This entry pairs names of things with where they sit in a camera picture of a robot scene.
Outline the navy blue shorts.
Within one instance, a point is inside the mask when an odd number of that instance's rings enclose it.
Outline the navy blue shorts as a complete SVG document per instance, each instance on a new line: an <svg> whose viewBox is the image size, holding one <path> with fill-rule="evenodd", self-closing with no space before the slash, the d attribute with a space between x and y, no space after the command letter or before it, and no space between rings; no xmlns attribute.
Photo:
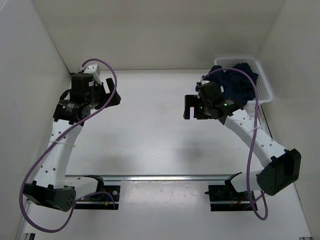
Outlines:
<svg viewBox="0 0 320 240"><path fill-rule="evenodd" d="M221 70L211 74L211 72L222 68L221 65L214 65L208 72L209 76L203 76L204 81L214 82L219 90L223 87L223 92L217 100L234 99L241 107L244 107L248 101L255 99L253 85L242 73L234 70Z"/></svg>

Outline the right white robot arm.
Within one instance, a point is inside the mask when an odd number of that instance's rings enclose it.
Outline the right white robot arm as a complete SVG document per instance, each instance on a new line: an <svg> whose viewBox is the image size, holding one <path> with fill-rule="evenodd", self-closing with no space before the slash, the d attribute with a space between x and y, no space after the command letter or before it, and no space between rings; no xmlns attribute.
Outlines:
<svg viewBox="0 0 320 240"><path fill-rule="evenodd" d="M215 82L197 83L198 93L184 97L184 119L219 120L233 131L260 161L263 169L251 173L253 190L274 196L299 178L301 154L274 141L249 116L235 97L224 98Z"/></svg>

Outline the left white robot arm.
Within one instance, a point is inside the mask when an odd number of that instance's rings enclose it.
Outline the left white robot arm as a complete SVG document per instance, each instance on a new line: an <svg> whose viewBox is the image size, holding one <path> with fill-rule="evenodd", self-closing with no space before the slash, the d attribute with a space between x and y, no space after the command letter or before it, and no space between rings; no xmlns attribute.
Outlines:
<svg viewBox="0 0 320 240"><path fill-rule="evenodd" d="M71 77L70 89L63 92L53 114L50 143L40 168L22 195L42 207L69 211L76 199L89 195L100 200L105 194L102 178L85 175L66 180L68 162L84 122L91 112L120 104L121 97L112 78L99 82L92 73L78 72Z"/></svg>

